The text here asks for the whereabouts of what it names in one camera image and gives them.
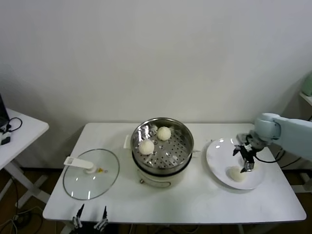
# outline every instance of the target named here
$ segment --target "wooden floor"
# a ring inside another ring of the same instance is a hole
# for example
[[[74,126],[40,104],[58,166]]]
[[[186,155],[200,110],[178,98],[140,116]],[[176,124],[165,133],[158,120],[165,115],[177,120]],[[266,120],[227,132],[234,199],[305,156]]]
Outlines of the wooden floor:
[[[53,173],[43,173],[43,172],[25,172],[25,175],[32,181],[35,182],[42,174],[48,176],[46,182],[42,185],[41,189],[46,191],[47,193],[51,193],[60,173],[53,172]],[[291,185],[302,184],[302,180],[297,174],[286,174],[287,179],[289,180]],[[2,189],[6,182],[9,180],[10,175],[4,171],[0,171],[0,189]],[[21,197],[26,189],[17,182],[18,193],[19,197]],[[307,219],[302,222],[292,222],[292,223],[283,223],[280,224],[275,229],[271,230],[269,234],[282,234],[282,233],[299,233],[299,234],[310,234],[312,232],[312,194],[298,194],[297,195],[302,206],[304,207],[307,213]],[[5,194],[3,199],[0,201],[0,224],[4,223],[8,219],[11,219],[16,212],[15,208],[16,202],[16,191],[14,185],[11,185],[8,192]],[[44,208],[44,203],[37,200],[36,198],[31,198],[21,209],[28,210],[35,206],[39,206],[42,209]],[[35,213],[42,214],[39,209],[33,210]],[[40,218],[38,216],[34,216],[30,223],[24,227],[23,229],[18,230],[18,234],[34,234],[40,225]],[[63,228],[63,224],[61,222],[53,222],[44,220],[41,229],[37,232],[38,234],[59,234]],[[253,225],[243,225],[244,230],[250,230]],[[159,231],[162,226],[156,225],[134,225],[132,228],[132,234],[155,234],[156,231]],[[173,230],[170,231],[168,229],[162,230],[157,234],[182,234],[185,231],[192,231],[196,226],[189,226],[189,225],[175,225],[170,226]],[[112,233],[119,233],[119,234],[128,234],[130,230],[130,225],[118,225],[118,232],[113,231]],[[8,225],[0,234],[9,234],[11,232],[11,225]],[[238,228],[236,225],[201,225],[196,232],[196,234],[238,234]]]

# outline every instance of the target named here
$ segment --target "green object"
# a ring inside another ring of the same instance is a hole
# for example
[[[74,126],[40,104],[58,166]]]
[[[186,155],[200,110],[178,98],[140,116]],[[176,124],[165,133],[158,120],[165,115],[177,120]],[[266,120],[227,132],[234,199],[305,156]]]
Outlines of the green object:
[[[307,75],[306,80],[303,82],[301,91],[307,96],[312,96],[312,72]]]

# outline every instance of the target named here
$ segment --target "laptop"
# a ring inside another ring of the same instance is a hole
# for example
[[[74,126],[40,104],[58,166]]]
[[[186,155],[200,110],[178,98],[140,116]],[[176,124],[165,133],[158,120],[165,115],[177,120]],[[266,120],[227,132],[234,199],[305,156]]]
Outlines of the laptop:
[[[7,122],[9,121],[9,116],[8,113],[6,111],[6,108],[4,106],[1,94],[0,94],[0,127],[2,127],[3,125],[7,124]]]

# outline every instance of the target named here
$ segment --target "table leg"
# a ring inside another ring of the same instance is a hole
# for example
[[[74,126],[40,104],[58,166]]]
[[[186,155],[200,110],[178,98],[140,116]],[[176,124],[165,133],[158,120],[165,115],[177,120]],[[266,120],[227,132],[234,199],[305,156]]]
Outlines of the table leg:
[[[306,173],[300,174],[301,178],[305,181],[304,185],[292,185],[292,189],[296,194],[312,193],[312,178]]]
[[[19,200],[19,208],[21,208],[31,196],[36,197],[44,203],[48,202],[50,195],[38,188],[38,186],[40,186],[47,179],[46,176],[41,176],[36,183],[33,184],[26,176],[24,176],[20,168],[13,162],[10,162],[4,168],[28,189],[28,191]]]
[[[243,229],[243,225],[238,224],[237,226],[238,226],[238,232],[239,232],[239,234],[245,234],[244,229]]]
[[[278,225],[278,223],[257,224],[254,228],[248,231],[247,234],[264,234],[277,227]]]
[[[12,183],[13,183],[12,179],[9,179],[4,188],[1,190],[0,200],[2,200],[3,196],[6,194]]]
[[[74,229],[74,225],[68,221],[64,221],[63,223],[65,224],[65,227],[62,229],[60,234],[69,234]]]

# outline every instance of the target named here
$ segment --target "steamed bun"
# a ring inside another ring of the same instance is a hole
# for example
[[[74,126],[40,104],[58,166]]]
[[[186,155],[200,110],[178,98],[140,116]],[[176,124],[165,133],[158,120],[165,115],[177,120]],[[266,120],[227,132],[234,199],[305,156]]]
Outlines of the steamed bun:
[[[157,131],[157,137],[159,140],[168,140],[171,137],[171,131],[170,128],[167,127],[161,127]]]
[[[154,143],[151,140],[144,140],[138,146],[138,150],[142,155],[151,154],[154,151],[154,148]]]
[[[233,166],[229,169],[229,176],[236,182],[242,182],[246,178],[247,173],[241,173],[240,171],[240,167]]]

